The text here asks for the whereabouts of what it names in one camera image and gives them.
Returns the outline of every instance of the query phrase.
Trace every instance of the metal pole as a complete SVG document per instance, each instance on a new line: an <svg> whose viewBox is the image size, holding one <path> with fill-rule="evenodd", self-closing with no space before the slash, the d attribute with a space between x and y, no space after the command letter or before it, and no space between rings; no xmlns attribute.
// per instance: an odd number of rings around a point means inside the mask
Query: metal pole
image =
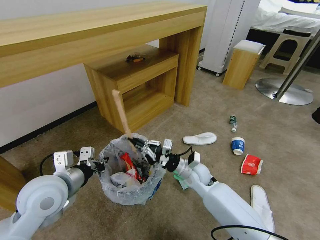
<svg viewBox="0 0 320 240"><path fill-rule="evenodd" d="M278 101L283 96L283 94L288 90L290 85L293 83L293 81L296 79L296 77L300 73L302 67L308 62L310 57L318 49L319 46L320 46L320 29L317 32L317 34L314 36L312 41L310 42L307 49L301 55L300 59L298 60L296 65L293 67L289 75L286 77L286 79L284 80L283 84L280 86L277 93L275 94L275 98Z"/></svg>

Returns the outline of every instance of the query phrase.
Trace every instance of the bed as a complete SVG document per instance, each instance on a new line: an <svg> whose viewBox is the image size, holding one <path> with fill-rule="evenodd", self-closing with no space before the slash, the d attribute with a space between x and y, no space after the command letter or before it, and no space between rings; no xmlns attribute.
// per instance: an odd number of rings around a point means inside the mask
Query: bed
<svg viewBox="0 0 320 240"><path fill-rule="evenodd" d="M312 38L320 29L318 4L293 3L287 0L261 0L247 40L265 44L263 54L267 54L284 29L311 33ZM290 53L292 49L293 45L288 43L287 46L282 46L281 51ZM320 49L313 54L307 65L320 69L319 56Z"/></svg>

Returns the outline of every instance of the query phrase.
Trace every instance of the table leg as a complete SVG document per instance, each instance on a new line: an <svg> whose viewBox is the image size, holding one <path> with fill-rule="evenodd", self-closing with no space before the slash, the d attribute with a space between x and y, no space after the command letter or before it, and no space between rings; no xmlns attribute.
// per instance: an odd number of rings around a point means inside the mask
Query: table leg
<svg viewBox="0 0 320 240"><path fill-rule="evenodd" d="M0 156L0 206L16 210L16 199L26 181L21 172Z"/></svg>
<svg viewBox="0 0 320 240"><path fill-rule="evenodd" d="M188 106L203 27L159 39L159 48L179 54L175 101Z"/></svg>

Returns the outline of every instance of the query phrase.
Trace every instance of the black cable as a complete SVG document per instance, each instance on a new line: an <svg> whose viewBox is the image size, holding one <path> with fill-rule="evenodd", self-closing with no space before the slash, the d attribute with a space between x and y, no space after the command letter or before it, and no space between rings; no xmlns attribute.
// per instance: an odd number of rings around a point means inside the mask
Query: black cable
<svg viewBox="0 0 320 240"><path fill-rule="evenodd" d="M48 156L46 156L46 157L41 161L40 166L39 166L40 176L43 176L43 173L42 173L42 165L44 164L44 162L45 162L49 157L52 157L52 158L53 158L53 153L49 154Z"/></svg>
<svg viewBox="0 0 320 240"><path fill-rule="evenodd" d="M79 156L80 156L80 150L78 150L78 151L72 151L72 153L73 153L74 155L76 155L76 157L79 157ZM49 157L52 157L52 158L53 158L53 153L49 154L49 155L46 156L44 159L42 159L42 161L41 161L41 163L40 163L40 166L39 166L40 176L43 176L42 166L43 166L44 162L45 162Z"/></svg>
<svg viewBox="0 0 320 240"><path fill-rule="evenodd" d="M191 150L191 152L193 152L192 150L192 146L188 148L187 151L183 152L183 153L180 153L180 154L177 154L178 156L182 156L182 155L185 155L187 152L189 152Z"/></svg>
<svg viewBox="0 0 320 240"><path fill-rule="evenodd" d="M214 229L212 229L211 231L211 237L213 240L217 240L214 236L213 236L213 233L215 231L218 231L220 229L226 229L226 228L245 228L245 229L252 229L252 230L256 230L256 231L259 231L259 232L264 232L264 233L267 233L267 234L270 234L272 236L275 236L277 238L280 238L280 239L283 239L283 240L289 240L279 234L276 234L276 233L273 233L273 232L270 232L270 231L267 231L267 230L264 230L264 229L261 229L261 228L256 228L256 227L251 227L251 226L245 226L245 225L225 225L225 226L220 226L220 227L216 227Z"/></svg>

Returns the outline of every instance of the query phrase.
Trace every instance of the beige carpet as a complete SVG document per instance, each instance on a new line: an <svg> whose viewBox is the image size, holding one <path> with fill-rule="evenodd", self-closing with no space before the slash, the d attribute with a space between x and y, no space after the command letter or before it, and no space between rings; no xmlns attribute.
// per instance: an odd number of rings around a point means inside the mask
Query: beige carpet
<svg viewBox="0 0 320 240"><path fill-rule="evenodd" d="M138 133L160 141L173 139L175 152L188 148L182 143L185 135L216 133L216 143L194 147L215 178L228 184L248 203L251 185L262 186L274 212L276 233L291 240L318 239L320 125L310 115L320 106L320 75L313 70L300 74L296 82L312 89L315 99L307 106L290 106L273 102L255 89L257 79L281 76L276 71L257 68L243 91L223 86L223 76L196 71L190 106L175 104ZM236 133L230 132L231 114L238 118ZM93 146L98 155L111 139L120 135L94 108L2 156L30 180L39 175L39 163L47 154ZM234 136L246 140L245 153L263 159L260 175L240 174L244 155L231 152L230 140ZM53 163L46 163L44 173L52 172ZM0 210L0 219L10 215ZM78 192L77 201L63 218L38 230L33 239L211 239L210 231L218 225L200 197L191 189L183 191L170 173L146 206L112 203L94 176ZM216 236L228 237L224 232Z"/></svg>

